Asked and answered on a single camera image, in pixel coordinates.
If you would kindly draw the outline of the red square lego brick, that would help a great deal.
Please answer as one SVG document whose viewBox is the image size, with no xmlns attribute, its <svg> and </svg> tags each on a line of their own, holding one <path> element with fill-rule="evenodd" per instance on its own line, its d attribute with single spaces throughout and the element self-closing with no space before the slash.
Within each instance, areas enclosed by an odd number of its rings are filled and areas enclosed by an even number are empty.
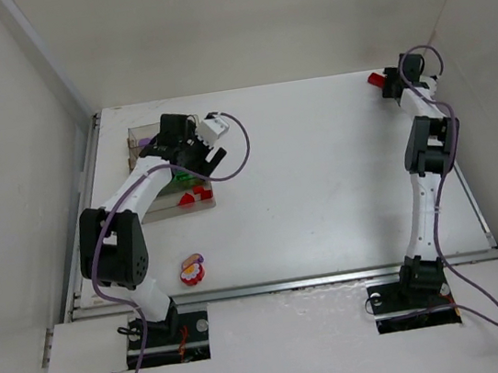
<svg viewBox="0 0 498 373">
<path fill-rule="evenodd" d="M 368 82 L 378 88 L 383 88 L 386 83 L 386 76 L 379 73 L 371 73 L 368 76 Z"/>
</svg>

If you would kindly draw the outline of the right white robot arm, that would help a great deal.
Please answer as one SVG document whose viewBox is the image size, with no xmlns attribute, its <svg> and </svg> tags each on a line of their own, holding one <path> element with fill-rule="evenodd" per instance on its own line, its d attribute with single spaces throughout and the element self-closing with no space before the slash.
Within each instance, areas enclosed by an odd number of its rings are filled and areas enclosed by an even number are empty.
<svg viewBox="0 0 498 373">
<path fill-rule="evenodd" d="M 440 199 L 447 175 L 453 170 L 459 122 L 449 104 L 436 100 L 437 77 L 424 75 L 425 58 L 416 46 L 399 57 L 395 68 L 383 71 L 382 96 L 395 100 L 412 120 L 404 166 L 413 187 L 412 229 L 400 269 L 399 291 L 414 300 L 431 300 L 447 292 L 438 237 Z"/>
</svg>

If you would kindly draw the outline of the green L-shaped lego block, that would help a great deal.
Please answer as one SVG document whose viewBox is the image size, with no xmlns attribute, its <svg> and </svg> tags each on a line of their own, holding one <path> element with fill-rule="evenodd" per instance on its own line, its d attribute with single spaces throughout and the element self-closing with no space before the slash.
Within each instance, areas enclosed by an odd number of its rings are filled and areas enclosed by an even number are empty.
<svg viewBox="0 0 498 373">
<path fill-rule="evenodd" d="M 193 176 L 192 175 L 189 175 L 187 173 L 181 173 L 179 172 L 178 174 L 175 174 L 174 176 L 174 180 L 176 182 L 186 182 L 188 180 L 192 180 L 193 179 Z"/>
</svg>

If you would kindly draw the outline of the small red lego piece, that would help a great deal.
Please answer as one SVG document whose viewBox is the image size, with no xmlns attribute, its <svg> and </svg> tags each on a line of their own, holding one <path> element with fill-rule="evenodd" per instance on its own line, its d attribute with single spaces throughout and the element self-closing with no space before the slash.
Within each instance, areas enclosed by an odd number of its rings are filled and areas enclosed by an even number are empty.
<svg viewBox="0 0 498 373">
<path fill-rule="evenodd" d="M 184 194 L 181 199 L 179 200 L 178 206 L 187 206 L 189 204 L 194 204 L 195 202 L 195 197 L 189 193 Z"/>
</svg>

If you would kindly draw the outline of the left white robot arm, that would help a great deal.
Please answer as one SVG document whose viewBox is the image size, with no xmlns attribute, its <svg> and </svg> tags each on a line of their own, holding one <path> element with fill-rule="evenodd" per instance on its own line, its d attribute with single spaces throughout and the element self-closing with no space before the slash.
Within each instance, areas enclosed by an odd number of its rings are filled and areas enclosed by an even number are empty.
<svg viewBox="0 0 498 373">
<path fill-rule="evenodd" d="M 126 181 L 106 202 L 79 218 L 81 275 L 102 300 L 135 309 L 146 322 L 162 322 L 170 297 L 148 274 L 151 257 L 142 220 L 176 172 L 208 179 L 227 152 L 215 148 L 230 125 L 218 113 L 197 120 L 163 114 L 159 132 L 140 149 Z"/>
</svg>

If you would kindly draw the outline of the purple round flower lego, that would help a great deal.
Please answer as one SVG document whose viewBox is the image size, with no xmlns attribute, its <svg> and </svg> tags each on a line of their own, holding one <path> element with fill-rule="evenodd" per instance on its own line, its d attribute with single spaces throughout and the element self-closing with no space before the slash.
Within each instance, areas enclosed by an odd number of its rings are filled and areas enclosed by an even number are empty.
<svg viewBox="0 0 498 373">
<path fill-rule="evenodd" d="M 140 145 L 141 147 L 144 147 L 144 146 L 148 145 L 150 142 L 151 142 L 150 138 L 143 138 L 143 139 L 138 141 L 138 145 Z"/>
</svg>

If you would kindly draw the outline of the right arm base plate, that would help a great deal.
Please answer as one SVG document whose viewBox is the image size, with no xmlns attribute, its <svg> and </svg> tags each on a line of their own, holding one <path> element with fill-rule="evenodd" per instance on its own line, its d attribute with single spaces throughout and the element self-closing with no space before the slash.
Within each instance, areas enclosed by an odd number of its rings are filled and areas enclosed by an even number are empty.
<svg viewBox="0 0 498 373">
<path fill-rule="evenodd" d="M 445 278 L 435 288 L 408 292 L 398 278 L 371 280 L 366 290 L 366 312 L 380 335 L 462 323 L 459 310 L 451 306 L 454 298 Z"/>
</svg>

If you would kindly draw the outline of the purple red flower lego stack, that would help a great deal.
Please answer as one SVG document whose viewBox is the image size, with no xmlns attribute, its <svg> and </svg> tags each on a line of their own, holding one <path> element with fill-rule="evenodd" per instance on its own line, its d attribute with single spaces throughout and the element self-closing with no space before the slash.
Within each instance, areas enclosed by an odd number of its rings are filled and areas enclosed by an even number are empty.
<svg viewBox="0 0 498 373">
<path fill-rule="evenodd" d="M 204 269 L 204 257 L 202 254 L 192 254 L 181 264 L 180 280 L 187 286 L 197 285 L 203 280 L 206 272 Z"/>
</svg>

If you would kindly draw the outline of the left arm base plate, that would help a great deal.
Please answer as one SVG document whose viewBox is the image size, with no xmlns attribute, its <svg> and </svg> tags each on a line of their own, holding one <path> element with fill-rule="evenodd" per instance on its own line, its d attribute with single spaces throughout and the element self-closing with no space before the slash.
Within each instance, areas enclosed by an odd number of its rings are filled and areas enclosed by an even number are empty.
<svg viewBox="0 0 498 373">
<path fill-rule="evenodd" d="M 210 359 L 208 312 L 178 313 L 172 308 L 162 322 L 148 322 L 141 368 Z"/>
</svg>

